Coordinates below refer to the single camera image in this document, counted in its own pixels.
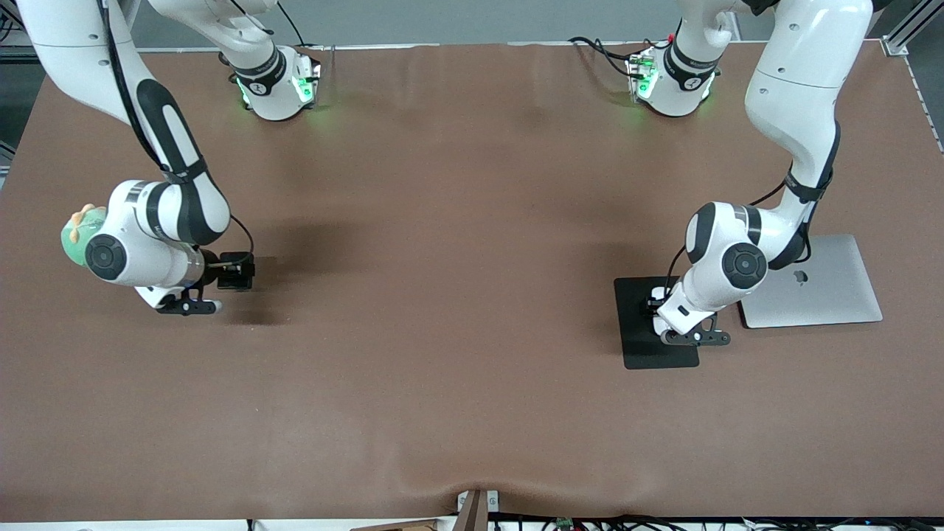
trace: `green plush toy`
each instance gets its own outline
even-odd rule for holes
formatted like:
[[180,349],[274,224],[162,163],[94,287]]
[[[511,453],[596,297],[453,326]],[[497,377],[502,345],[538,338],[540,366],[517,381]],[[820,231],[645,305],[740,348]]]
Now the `green plush toy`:
[[72,214],[62,228],[62,248],[69,259],[85,267],[85,246],[105,223],[105,207],[85,205],[82,210]]

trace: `green ball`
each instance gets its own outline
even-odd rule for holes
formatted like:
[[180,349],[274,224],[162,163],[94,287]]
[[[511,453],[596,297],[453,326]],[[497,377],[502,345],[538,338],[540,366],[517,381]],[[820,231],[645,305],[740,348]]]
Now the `green ball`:
[[[78,227],[73,225],[71,218],[66,222],[65,227],[62,228],[62,249],[65,250],[70,260],[80,266],[86,266],[85,246],[101,230],[105,223],[105,215],[104,208],[91,209],[82,216],[82,220],[78,222]],[[72,241],[73,229],[76,230],[78,235],[75,242]]]

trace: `laptop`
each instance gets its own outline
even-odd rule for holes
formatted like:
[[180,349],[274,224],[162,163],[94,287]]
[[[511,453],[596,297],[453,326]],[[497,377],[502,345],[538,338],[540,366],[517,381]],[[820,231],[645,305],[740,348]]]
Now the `laptop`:
[[882,320],[866,265],[851,234],[811,236],[813,256],[768,271],[741,300],[748,328],[813,326]]

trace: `table surface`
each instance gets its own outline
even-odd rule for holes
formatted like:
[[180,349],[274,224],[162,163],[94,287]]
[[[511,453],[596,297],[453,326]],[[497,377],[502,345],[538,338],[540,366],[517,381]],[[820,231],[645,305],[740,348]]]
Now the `table surface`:
[[789,164],[744,112],[761,49],[681,119],[585,47],[320,54],[321,106],[284,123],[215,54],[147,56],[257,242],[215,317],[68,261],[69,214],[159,175],[47,81],[0,194],[0,520],[415,516],[476,486],[549,514],[944,514],[944,160],[877,43],[814,233],[856,235],[885,320],[729,308],[700,367],[622,367],[613,279],[665,274],[702,203]]

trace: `metal frame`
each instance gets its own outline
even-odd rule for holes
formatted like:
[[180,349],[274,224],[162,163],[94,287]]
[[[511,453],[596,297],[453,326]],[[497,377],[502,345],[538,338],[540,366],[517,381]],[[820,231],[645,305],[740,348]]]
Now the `metal frame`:
[[882,37],[885,54],[889,57],[908,55],[905,45],[930,24],[941,10],[944,10],[944,0],[921,0],[891,33]]

